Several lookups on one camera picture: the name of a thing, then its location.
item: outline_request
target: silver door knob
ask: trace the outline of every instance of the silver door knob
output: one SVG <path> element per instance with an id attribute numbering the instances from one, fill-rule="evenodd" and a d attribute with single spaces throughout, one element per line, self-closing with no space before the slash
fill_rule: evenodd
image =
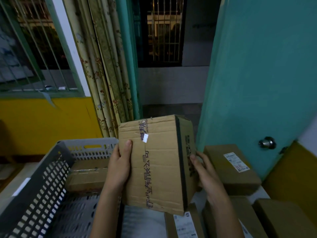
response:
<path id="1" fill-rule="evenodd" d="M 267 149 L 275 149 L 276 148 L 275 140 L 269 136 L 260 140 L 258 144 L 261 148 L 267 148 Z"/>

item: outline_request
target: floral curtain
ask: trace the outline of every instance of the floral curtain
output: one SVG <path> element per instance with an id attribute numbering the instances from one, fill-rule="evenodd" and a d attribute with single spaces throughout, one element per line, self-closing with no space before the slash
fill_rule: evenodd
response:
<path id="1" fill-rule="evenodd" d="M 104 137 L 133 120 L 133 107 L 115 0 L 64 0 Z"/>

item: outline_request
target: white sticker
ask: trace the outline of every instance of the white sticker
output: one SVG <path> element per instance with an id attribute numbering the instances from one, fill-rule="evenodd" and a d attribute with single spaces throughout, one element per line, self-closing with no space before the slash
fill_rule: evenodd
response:
<path id="1" fill-rule="evenodd" d="M 149 137 L 149 135 L 148 134 L 144 134 L 144 136 L 143 136 L 143 142 L 147 142 L 147 138 Z"/>
<path id="2" fill-rule="evenodd" d="M 197 232 L 189 211 L 185 212 L 184 216 L 174 215 L 174 221 L 178 238 L 197 237 Z"/>
<path id="3" fill-rule="evenodd" d="M 245 238 L 253 238 L 253 236 L 248 232 L 247 228 L 242 224 L 241 220 L 239 220 L 239 221 L 240 221 L 240 224 L 242 226 L 244 237 Z"/>
<path id="4" fill-rule="evenodd" d="M 22 182 L 22 184 L 20 184 L 20 186 L 19 186 L 18 189 L 13 193 L 12 196 L 17 196 L 17 195 L 20 193 L 20 191 L 24 188 L 24 186 L 28 183 L 28 181 L 29 181 L 30 179 L 31 179 L 31 178 L 26 178 L 26 179 Z"/>
<path id="5" fill-rule="evenodd" d="M 234 152 L 224 154 L 224 157 L 233 165 L 234 168 L 240 173 L 249 170 L 250 168 L 243 163 L 242 160 Z"/>

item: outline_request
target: cardboard box with shipping label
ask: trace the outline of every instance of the cardboard box with shipping label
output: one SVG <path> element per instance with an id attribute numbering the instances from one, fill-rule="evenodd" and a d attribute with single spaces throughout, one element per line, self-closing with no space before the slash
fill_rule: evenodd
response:
<path id="1" fill-rule="evenodd" d="M 69 170 L 65 188 L 70 192 L 101 191 L 108 172 L 109 159 L 78 160 Z"/>
<path id="2" fill-rule="evenodd" d="M 267 238 L 267 235 L 248 199 L 244 196 L 231 196 L 230 200 L 242 226 L 244 236 Z M 208 201 L 206 202 L 202 215 L 209 237 L 216 238 L 216 224 Z"/>
<path id="3" fill-rule="evenodd" d="M 205 146 L 206 154 L 230 196 L 249 196 L 261 179 L 235 144 Z"/>
<path id="4" fill-rule="evenodd" d="M 317 237 L 315 225 L 302 209 L 292 202 L 258 199 L 253 208 L 269 237 Z"/>
<path id="5" fill-rule="evenodd" d="M 165 213 L 167 238 L 204 238 L 196 205 L 191 203 L 183 216 Z"/>
<path id="6" fill-rule="evenodd" d="M 183 215 L 197 190 L 192 122 L 170 115 L 122 123 L 119 148 L 133 141 L 131 173 L 123 193 L 126 205 Z"/>

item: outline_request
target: person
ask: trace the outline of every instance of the person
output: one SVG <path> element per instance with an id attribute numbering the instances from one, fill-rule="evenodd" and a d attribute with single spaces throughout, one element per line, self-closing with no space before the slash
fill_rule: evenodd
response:
<path id="1" fill-rule="evenodd" d="M 90 238 L 112 238 L 116 236 L 118 198 L 129 176 L 131 150 L 131 140 L 125 143 L 121 152 L 119 151 L 118 144 L 113 150 L 109 160 L 107 178 L 100 195 L 93 221 Z M 204 165 L 197 159 L 196 155 L 203 160 Z M 209 158 L 199 151 L 197 151 L 196 155 L 191 155 L 190 160 L 199 174 L 199 185 L 204 188 L 207 193 L 207 200 L 211 205 L 212 214 L 216 222 L 217 237 L 243 238 L 242 227 L 232 203 Z"/>

